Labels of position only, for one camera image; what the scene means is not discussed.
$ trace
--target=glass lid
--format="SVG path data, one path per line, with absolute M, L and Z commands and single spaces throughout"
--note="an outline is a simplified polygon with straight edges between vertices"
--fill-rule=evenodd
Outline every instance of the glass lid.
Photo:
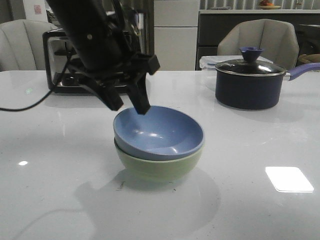
M 227 74 L 249 77 L 278 76 L 287 71 L 284 67 L 271 62 L 260 60 L 247 62 L 243 59 L 219 62 L 215 65 L 215 69 Z

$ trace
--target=green bowl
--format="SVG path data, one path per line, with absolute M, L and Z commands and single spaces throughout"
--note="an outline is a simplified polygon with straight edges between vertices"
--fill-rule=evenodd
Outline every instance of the green bowl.
M 191 155 L 165 161 L 145 160 L 122 151 L 114 141 L 117 154 L 125 166 L 135 176 L 152 182 L 170 182 L 189 173 L 200 159 L 203 146 Z

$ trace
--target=chair backrest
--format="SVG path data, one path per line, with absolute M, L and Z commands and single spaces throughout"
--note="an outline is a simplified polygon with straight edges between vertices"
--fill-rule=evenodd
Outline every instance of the chair backrest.
M 259 19 L 236 25 L 218 46 L 218 55 L 240 55 L 240 47 L 264 48 L 262 57 L 286 69 L 296 65 L 299 45 L 289 22 Z
M 0 71 L 45 70 L 43 33 L 49 22 L 19 19 L 0 24 Z

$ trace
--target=stacked bowls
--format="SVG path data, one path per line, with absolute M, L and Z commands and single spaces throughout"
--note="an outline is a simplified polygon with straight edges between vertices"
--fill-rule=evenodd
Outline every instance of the stacked bowls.
M 151 106 L 145 115 L 127 108 L 115 117 L 113 131 L 123 165 L 149 181 L 181 178 L 195 167 L 204 145 L 204 132 L 193 118 L 163 106 Z

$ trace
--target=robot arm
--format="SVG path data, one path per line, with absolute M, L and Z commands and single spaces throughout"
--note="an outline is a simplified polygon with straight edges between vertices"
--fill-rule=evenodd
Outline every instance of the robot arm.
M 79 85 L 114 111 L 123 105 L 119 93 L 126 93 L 137 113 L 145 114 L 150 108 L 146 74 L 153 75 L 160 65 L 155 55 L 142 54 L 128 42 L 119 0 L 112 0 L 116 20 L 107 16 L 100 0 L 47 3 L 79 56 L 68 69 L 88 77 Z

